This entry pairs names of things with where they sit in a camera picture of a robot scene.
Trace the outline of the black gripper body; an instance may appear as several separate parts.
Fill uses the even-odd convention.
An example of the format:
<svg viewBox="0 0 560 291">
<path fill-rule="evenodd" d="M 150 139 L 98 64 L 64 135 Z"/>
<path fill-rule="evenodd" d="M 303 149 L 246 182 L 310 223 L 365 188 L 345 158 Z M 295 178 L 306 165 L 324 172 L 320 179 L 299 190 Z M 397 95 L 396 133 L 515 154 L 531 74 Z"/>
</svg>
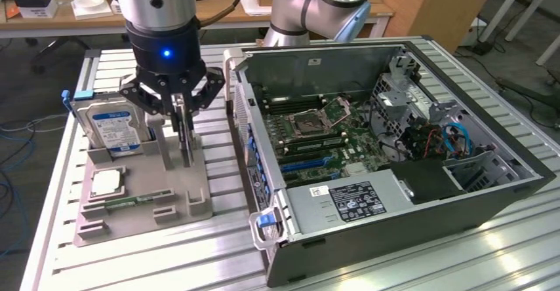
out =
<svg viewBox="0 0 560 291">
<path fill-rule="evenodd" d="M 199 22 L 152 31 L 139 29 L 126 22 L 126 29 L 134 49 L 136 64 L 142 69 L 142 80 L 152 81 L 156 87 L 166 83 L 170 93 L 191 90 L 206 75 L 199 45 Z"/>
</svg>

